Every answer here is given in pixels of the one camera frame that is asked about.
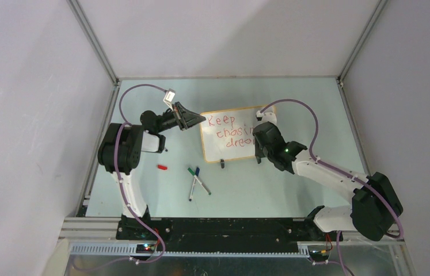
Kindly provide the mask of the whiteboard with orange frame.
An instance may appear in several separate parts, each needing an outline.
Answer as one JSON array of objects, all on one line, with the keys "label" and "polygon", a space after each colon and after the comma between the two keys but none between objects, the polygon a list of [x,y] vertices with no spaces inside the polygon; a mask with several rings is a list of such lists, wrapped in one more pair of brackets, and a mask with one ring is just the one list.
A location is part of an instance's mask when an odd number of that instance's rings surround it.
[{"label": "whiteboard with orange frame", "polygon": [[204,160],[217,163],[255,157],[255,138],[252,134],[260,122],[256,113],[263,106],[204,112],[206,119],[200,126]]}]

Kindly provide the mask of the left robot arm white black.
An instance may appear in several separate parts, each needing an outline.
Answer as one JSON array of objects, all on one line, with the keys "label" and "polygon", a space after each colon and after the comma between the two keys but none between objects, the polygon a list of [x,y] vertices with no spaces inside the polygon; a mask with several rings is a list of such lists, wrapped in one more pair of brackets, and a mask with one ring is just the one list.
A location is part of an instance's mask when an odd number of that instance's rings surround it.
[{"label": "left robot arm white black", "polygon": [[147,239],[152,234],[152,223],[142,218],[148,211],[140,184],[134,178],[142,153],[161,154],[165,151],[166,137],[162,132],[172,128],[185,131],[206,118],[175,102],[162,114],[151,110],[143,112],[140,124],[128,122],[111,123],[98,149],[98,163],[110,173],[122,199],[123,216],[135,219],[130,231],[138,239]]}]

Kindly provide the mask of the red marker cap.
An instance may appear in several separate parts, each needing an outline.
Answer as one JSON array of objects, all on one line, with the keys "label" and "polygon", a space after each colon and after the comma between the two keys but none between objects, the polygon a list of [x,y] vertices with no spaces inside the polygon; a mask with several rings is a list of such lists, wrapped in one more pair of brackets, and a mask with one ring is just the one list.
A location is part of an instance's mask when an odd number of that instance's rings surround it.
[{"label": "red marker cap", "polygon": [[167,166],[164,166],[164,165],[161,165],[161,164],[158,164],[157,168],[160,169],[160,170],[167,170],[168,169]]}]

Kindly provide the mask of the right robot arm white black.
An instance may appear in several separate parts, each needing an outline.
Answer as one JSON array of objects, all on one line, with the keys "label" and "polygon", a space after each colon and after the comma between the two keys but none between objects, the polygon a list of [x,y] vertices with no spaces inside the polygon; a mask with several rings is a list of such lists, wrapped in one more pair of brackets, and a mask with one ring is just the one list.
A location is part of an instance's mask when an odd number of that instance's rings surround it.
[{"label": "right robot arm white black", "polygon": [[303,144],[286,142],[271,122],[256,126],[253,136],[257,159],[266,158],[278,170],[308,178],[346,200],[347,205],[319,206],[308,215],[305,231],[310,239],[321,240],[333,231],[357,231],[379,241],[397,224],[404,209],[384,174],[368,176],[324,162]]}]

